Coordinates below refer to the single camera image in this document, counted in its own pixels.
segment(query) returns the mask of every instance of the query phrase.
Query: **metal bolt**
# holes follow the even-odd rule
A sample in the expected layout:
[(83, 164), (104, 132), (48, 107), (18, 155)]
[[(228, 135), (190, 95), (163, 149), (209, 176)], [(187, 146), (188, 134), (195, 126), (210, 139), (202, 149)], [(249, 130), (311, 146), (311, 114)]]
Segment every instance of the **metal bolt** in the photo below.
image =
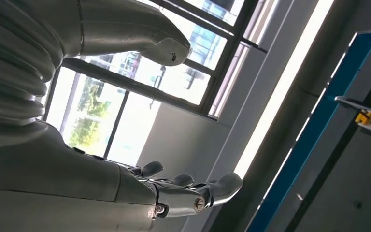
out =
[(202, 197), (198, 197), (196, 199), (194, 209), (196, 210), (197, 213), (201, 212), (205, 207), (205, 200)]
[(155, 212), (158, 213), (158, 214), (164, 213), (164, 206), (162, 206), (160, 204), (156, 205)]

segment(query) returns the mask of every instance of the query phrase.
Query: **blue frame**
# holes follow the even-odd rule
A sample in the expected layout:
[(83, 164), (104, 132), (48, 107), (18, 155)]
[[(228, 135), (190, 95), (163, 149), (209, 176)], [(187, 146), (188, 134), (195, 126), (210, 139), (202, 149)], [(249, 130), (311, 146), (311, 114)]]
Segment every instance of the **blue frame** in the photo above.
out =
[(314, 113), (311, 114), (308, 124), (294, 144), (289, 158), (258, 209), (248, 232), (264, 232), (266, 230), (330, 119), (335, 114), (338, 108), (338, 104), (334, 101), (335, 97), (344, 96), (347, 93), (370, 52), (371, 32), (356, 34), (330, 84), (326, 86), (324, 97), (321, 98)]

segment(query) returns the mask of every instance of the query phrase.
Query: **yellow clamp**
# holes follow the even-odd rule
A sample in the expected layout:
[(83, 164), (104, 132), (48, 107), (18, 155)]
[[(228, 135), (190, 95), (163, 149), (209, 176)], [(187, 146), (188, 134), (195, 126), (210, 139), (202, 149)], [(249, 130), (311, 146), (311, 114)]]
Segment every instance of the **yellow clamp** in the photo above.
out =
[(361, 123), (363, 125), (368, 125), (371, 123), (371, 112), (367, 110), (361, 110), (359, 115), (355, 119), (356, 123)]

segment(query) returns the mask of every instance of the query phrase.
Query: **silver metal arm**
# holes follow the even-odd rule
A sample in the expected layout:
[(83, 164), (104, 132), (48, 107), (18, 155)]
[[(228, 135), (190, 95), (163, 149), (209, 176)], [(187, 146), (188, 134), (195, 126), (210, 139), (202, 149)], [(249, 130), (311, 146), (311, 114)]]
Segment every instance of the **silver metal arm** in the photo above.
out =
[(127, 166), (64, 144), (36, 117), (64, 58), (138, 51), (162, 65), (190, 44), (161, 12), (133, 0), (0, 0), (0, 231), (149, 231), (229, 200), (236, 174), (194, 184), (187, 174), (151, 179), (159, 162)]

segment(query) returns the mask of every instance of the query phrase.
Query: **metal bar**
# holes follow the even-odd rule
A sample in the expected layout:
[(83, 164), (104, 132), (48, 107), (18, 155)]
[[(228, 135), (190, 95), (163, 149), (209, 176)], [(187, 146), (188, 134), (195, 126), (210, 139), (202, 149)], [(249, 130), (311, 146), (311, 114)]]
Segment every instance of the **metal bar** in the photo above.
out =
[(129, 94), (130, 94), (129, 91), (126, 91), (124, 93), (124, 98), (123, 98), (123, 101), (120, 105), (119, 113), (117, 113), (116, 121), (114, 122), (113, 129), (112, 129), (112, 132), (111, 132), (110, 137), (109, 137), (109, 141), (107, 142), (106, 150), (104, 151), (104, 156), (103, 157), (105, 159), (107, 159), (107, 157), (109, 156), (110, 148), (112, 147), (113, 139), (114, 139), (114, 136), (116, 135), (117, 128), (118, 128), (120, 120), (121, 120), (121, 116), (123, 115), (124, 107), (126, 107), (126, 103), (127, 103), (127, 99), (128, 99)]
[(191, 15), (190, 13), (188, 13), (187, 11), (181, 9), (181, 8), (178, 8), (177, 6), (169, 3), (169, 2), (166, 2), (166, 1), (163, 1), (163, 0), (149, 0), (173, 13), (176, 13), (177, 15), (185, 18), (185, 19), (188, 19), (189, 21), (203, 27), (203, 28), (206, 28), (207, 30), (210, 30), (212, 32), (214, 32), (215, 34), (219, 35), (219, 36), (222, 36), (226, 39), (230, 39), (232, 38), (232, 35), (228, 34), (227, 32), (223, 31), (222, 29), (210, 24), (210, 23), (207, 23), (206, 21), (194, 16), (194, 15)]
[(86, 63), (76, 58), (68, 58), (63, 60), (63, 66), (111, 85), (121, 87), (130, 92), (176, 106), (178, 108), (193, 112), (197, 115), (207, 116), (202, 114), (198, 105), (192, 104), (184, 99), (174, 97), (173, 95), (165, 93), (159, 89), (103, 69), (94, 64)]
[(214, 74), (214, 70), (210, 69), (210, 68), (207, 68), (206, 66), (200, 64), (200, 63), (197, 63), (195, 61), (192, 61), (190, 59), (186, 59), (184, 61), (184, 64), (189, 66), (190, 68), (193, 68), (197, 71), (200, 71), (202, 73), (205, 73), (205, 74), (208, 74), (208, 75), (213, 75)]
[(52, 78), (52, 83), (50, 84), (49, 92), (47, 93), (45, 114), (42, 116), (42, 120), (46, 121), (49, 115), (50, 106), (52, 105), (53, 95), (55, 93), (55, 88), (57, 84), (57, 79), (59, 78), (60, 68), (56, 69), (55, 75)]
[(217, 67), (214, 70), (213, 78), (210, 79), (207, 85), (207, 90), (202, 97), (202, 112), (208, 115), (211, 106), (214, 103), (217, 92), (221, 87), (229, 66), (231, 65), (234, 54), (240, 45), (240, 41), (243, 38), (245, 28), (247, 27), (251, 17), (247, 15), (252, 15), (254, 13), (255, 7), (257, 6), (258, 0), (246, 0), (244, 1), (243, 7), (241, 8), (240, 14), (235, 22), (235, 31), (237, 33), (231, 39), (228, 39), (224, 51), (221, 54), (220, 60), (218, 61)]
[(184, 0), (167, 0), (167, 1), (185, 9), (186, 11), (188, 11), (188, 12), (190, 12), (190, 13), (192, 13), (192, 14), (194, 14), (194, 15), (196, 15), (196, 16), (204, 19), (204, 20), (207, 20), (207, 21), (213, 23), (214, 25), (216, 25), (216, 26), (218, 26), (218, 27), (220, 27), (224, 30), (227, 30), (227, 31), (230, 31), (230, 32), (234, 33), (235, 28), (232, 25), (226, 23), (222, 19), (217, 18), (214, 15), (209, 14), (208, 12), (203, 11), (202, 9), (200, 9), (200, 8), (198, 8), (198, 7), (192, 5), (192, 4), (190, 4), (190, 3), (188, 3)]
[(229, 83), (232, 79), (233, 73), (235, 72), (235, 70), (237, 68), (239, 59), (241, 59), (241, 56), (244, 53), (244, 49), (248, 49), (248, 48), (244, 47), (244, 46), (241, 46), (235, 52), (234, 58), (236, 58), (238, 60), (236, 60), (235, 63), (231, 63), (230, 67), (228, 68), (228, 74), (226, 75), (226, 78), (224, 78), (223, 83), (221, 83), (221, 86), (225, 86), (225, 87), (224, 87), (223, 90), (221, 90), (221, 88), (220, 88), (218, 93), (216, 94), (216, 97), (214, 99), (214, 103), (211, 107), (211, 109), (214, 108), (214, 110), (212, 110), (212, 112), (209, 113), (210, 116), (215, 116), (215, 114), (217, 113), (220, 102), (222, 101), (222, 99), (224, 97), (224, 94), (227, 90), (227, 86), (229, 85)]
[(246, 38), (244, 38), (244, 37), (241, 39), (241, 43), (243, 43), (244, 45), (246, 44), (246, 45), (249, 46), (249, 47), (253, 47), (253, 48), (255, 48), (255, 49), (258, 49), (259, 51), (261, 51), (261, 52), (263, 52), (263, 53), (265, 53), (265, 54), (268, 53), (267, 50), (265, 50), (264, 48), (260, 48), (260, 47), (258, 46), (258, 44), (254, 43), (254, 42), (252, 42), (251, 40), (246, 39)]
[(74, 75), (73, 83), (71, 85), (71, 91), (68, 98), (68, 103), (66, 104), (65, 113), (63, 114), (62, 124), (59, 128), (59, 133), (63, 136), (63, 132), (65, 131), (66, 124), (69, 119), (69, 115), (71, 112), (71, 106), (73, 105), (74, 95), (76, 94), (77, 86), (79, 85), (79, 78), (80, 73), (76, 72)]

